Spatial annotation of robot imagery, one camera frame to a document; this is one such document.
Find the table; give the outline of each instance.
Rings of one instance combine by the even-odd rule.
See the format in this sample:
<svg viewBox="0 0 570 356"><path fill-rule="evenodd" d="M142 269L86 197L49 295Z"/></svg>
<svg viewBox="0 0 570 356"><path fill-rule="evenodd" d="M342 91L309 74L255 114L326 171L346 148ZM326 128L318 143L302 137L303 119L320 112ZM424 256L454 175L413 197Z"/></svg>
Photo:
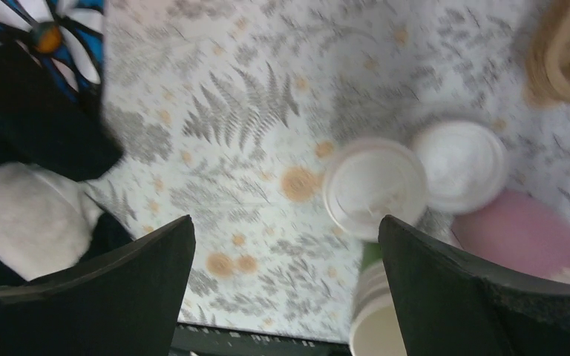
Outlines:
<svg viewBox="0 0 570 356"><path fill-rule="evenodd" d="M184 214L180 321L344 342L361 244L322 174L357 136L488 125L509 186L570 218L570 107L523 101L547 0L108 0L105 118L125 159L94 197L137 235ZM450 217L420 228L446 238Z"/></svg>

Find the white lid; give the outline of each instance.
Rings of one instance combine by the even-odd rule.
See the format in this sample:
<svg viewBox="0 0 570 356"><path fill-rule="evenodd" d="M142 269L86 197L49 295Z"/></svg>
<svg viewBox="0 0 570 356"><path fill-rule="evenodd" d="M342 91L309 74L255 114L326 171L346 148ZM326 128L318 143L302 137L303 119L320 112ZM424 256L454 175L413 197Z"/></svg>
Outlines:
<svg viewBox="0 0 570 356"><path fill-rule="evenodd" d="M377 242L387 214L414 224L428 201L425 169L414 152L386 139L358 139L328 169L324 204L343 230Z"/></svg>
<svg viewBox="0 0 570 356"><path fill-rule="evenodd" d="M475 211L495 199L508 181L508 152L494 132L452 121L421 132L412 149L427 172L429 206L453 214Z"/></svg>

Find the tablecloth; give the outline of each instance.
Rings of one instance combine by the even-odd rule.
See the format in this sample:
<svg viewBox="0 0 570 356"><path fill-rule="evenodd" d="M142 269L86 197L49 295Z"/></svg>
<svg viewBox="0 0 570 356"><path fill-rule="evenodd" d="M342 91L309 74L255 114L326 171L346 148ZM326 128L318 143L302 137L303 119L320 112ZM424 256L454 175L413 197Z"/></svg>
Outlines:
<svg viewBox="0 0 570 356"><path fill-rule="evenodd" d="M570 219L570 107L523 99L549 2L108 0L104 114L126 156L91 193L139 236L193 217L180 321L344 342L361 243L320 190L353 138L476 120L509 186ZM444 239L449 219L419 227Z"/></svg>

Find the pink cloth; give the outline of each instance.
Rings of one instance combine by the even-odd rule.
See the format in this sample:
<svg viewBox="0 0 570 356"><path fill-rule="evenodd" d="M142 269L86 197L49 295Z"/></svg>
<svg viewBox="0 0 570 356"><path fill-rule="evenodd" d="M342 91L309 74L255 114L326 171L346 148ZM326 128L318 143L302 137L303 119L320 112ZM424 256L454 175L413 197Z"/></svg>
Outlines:
<svg viewBox="0 0 570 356"><path fill-rule="evenodd" d="M537 277L570 268L570 223L527 194L506 190L451 226L467 252Z"/></svg>

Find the beige roll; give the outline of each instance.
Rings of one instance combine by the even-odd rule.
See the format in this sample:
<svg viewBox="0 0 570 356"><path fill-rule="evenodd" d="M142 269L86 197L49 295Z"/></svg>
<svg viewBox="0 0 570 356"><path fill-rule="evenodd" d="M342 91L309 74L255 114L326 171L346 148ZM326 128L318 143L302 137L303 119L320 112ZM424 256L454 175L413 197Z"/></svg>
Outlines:
<svg viewBox="0 0 570 356"><path fill-rule="evenodd" d="M545 14L525 66L528 104L570 103L570 0L556 0Z"/></svg>

